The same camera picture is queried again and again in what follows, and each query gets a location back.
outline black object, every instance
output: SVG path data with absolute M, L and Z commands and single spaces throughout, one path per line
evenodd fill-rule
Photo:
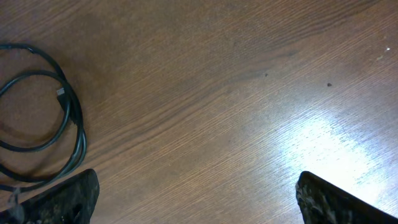
M 88 224 L 99 193 L 95 171 L 88 169 L 1 212 L 0 224 Z
M 58 171 L 54 175 L 47 176 L 47 177 L 27 177 L 24 175 L 17 174 L 15 172 L 9 170 L 8 168 L 6 168 L 4 165 L 0 164 L 0 172 L 2 172 L 3 174 L 5 174 L 15 180 L 21 181 L 21 182 L 37 183 L 30 187 L 21 187 L 20 188 L 21 192 L 26 192 L 26 191 L 38 189 L 42 186 L 45 186 L 47 184 L 54 182 L 55 180 L 65 176 L 65 175 L 70 174 L 83 162 L 83 160 L 85 158 L 85 154 L 86 154 L 86 148 L 87 148 L 86 134 L 85 134 L 85 130 L 83 129 L 83 115 L 81 112 L 80 102 L 76 96 L 76 93 L 73 91 L 72 87 L 69 85 L 59 64 L 51 56 L 46 54 L 44 51 L 42 51 L 36 47 L 33 47 L 31 45 L 27 45 L 27 44 L 0 44 L 0 50 L 2 50 L 2 49 L 26 49 L 29 52 L 31 52 L 32 54 L 38 54 L 42 58 L 44 58 L 54 68 L 55 72 L 50 72 L 50 71 L 46 71 L 46 70 L 24 71 L 24 72 L 18 74 L 11 81 L 7 82 L 2 88 L 0 88 L 0 97 L 8 89 L 10 89 L 10 87 L 13 86 L 13 84 L 17 83 L 18 81 L 21 81 L 24 78 L 27 78 L 31 75 L 45 75 L 45 76 L 56 79 L 62 85 L 62 88 L 60 90 L 58 90 L 57 93 L 58 93 L 58 100 L 62 106 L 62 109 L 64 110 L 64 115 L 63 115 L 63 120 L 62 120 L 61 126 L 55 133 L 54 137 L 52 137 L 50 140 L 48 140 L 45 143 L 43 143 L 39 146 L 35 146 L 35 147 L 23 148 L 23 147 L 12 146 L 4 141 L 0 141 L 0 147 L 3 147 L 5 149 L 8 149 L 8 150 L 14 151 L 14 152 L 41 151 L 41 150 L 49 147 L 61 136 L 61 134 L 65 130 L 65 127 L 68 123 L 69 118 L 77 125 L 77 137 L 76 137 L 75 148 L 72 152 L 72 155 L 70 156 L 68 162 L 60 169 L 60 171 Z M 0 184 L 0 190 L 7 190 L 10 192 L 13 192 L 16 189 L 14 187 L 11 187 L 8 185 Z
M 296 198 L 306 224 L 398 223 L 393 216 L 308 171 L 300 175 Z

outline cable connector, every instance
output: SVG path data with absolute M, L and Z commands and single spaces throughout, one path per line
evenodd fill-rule
M 57 100 L 61 104 L 63 112 L 65 112 L 65 103 L 66 103 L 66 94 L 63 88 L 57 90 Z M 70 111 L 73 111 L 73 105 L 70 105 Z M 74 124 L 76 124 L 76 118 L 74 113 L 69 113 L 69 118 L 72 120 Z

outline brown table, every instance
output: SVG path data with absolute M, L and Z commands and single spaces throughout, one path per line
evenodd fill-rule
M 303 170 L 398 216 L 396 0 L 3 0 L 0 21 L 0 41 L 47 51 L 80 98 L 78 171 L 101 186 L 92 223 L 301 223 Z M 27 68 L 48 66 L 0 52 L 0 83 Z M 9 90 L 1 139 L 47 139 L 58 87 L 33 77 Z M 75 131 L 40 153 L 0 149 L 1 161 L 54 172 Z

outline wood grain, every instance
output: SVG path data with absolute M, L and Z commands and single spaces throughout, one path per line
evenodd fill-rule
M 92 223 L 301 223 L 303 170 L 398 216 L 398 1 L 4 0 L 0 21 L 1 41 L 44 49 L 80 98 Z M 0 83 L 46 67 L 0 52 Z M 37 77 L 7 92 L 1 139 L 48 138 L 57 88 Z M 0 159 L 54 172 L 75 131 Z

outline coiled cable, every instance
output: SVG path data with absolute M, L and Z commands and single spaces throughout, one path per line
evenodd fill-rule
M 65 78 L 65 74 L 63 73 L 59 64 L 48 54 L 46 54 L 43 50 L 40 50 L 36 47 L 27 44 L 0 44 L 0 50 L 6 49 L 26 49 L 32 54 L 37 54 L 44 58 L 55 70 L 55 72 L 50 72 L 47 70 L 28 70 L 21 72 L 12 80 L 8 81 L 3 87 L 0 88 L 0 97 L 12 87 L 15 83 L 30 77 L 32 75 L 45 75 L 47 77 L 51 77 L 56 79 L 58 82 L 61 83 L 62 88 L 57 91 L 58 93 L 58 101 L 61 104 L 61 107 L 64 110 L 64 115 L 62 119 L 62 123 L 58 130 L 55 132 L 54 136 L 49 139 L 47 142 L 34 147 L 17 147 L 10 145 L 4 141 L 0 140 L 0 147 L 8 149 L 13 152 L 38 152 L 53 144 L 63 133 L 65 127 L 68 123 L 68 120 L 71 119 L 77 125 L 77 136 L 76 136 L 76 143 L 74 150 L 69 157 L 68 162 L 55 174 L 46 177 L 28 177 L 21 174 L 18 174 L 14 171 L 11 171 L 3 164 L 0 163 L 0 172 L 7 175 L 14 180 L 18 180 L 21 182 L 27 183 L 35 183 L 29 187 L 20 187 L 19 190 L 21 192 L 27 192 L 30 190 L 35 190 L 40 187 L 43 187 L 47 184 L 50 184 L 57 179 L 70 174 L 73 172 L 80 164 L 83 162 L 86 150 L 87 150 L 87 139 L 86 133 L 83 128 L 83 115 L 81 112 L 81 106 L 79 99 L 76 96 L 76 93 L 73 91 L 73 88 L 68 83 L 67 79 Z M 15 187 L 0 184 L 0 190 L 6 190 L 9 192 L 15 191 Z

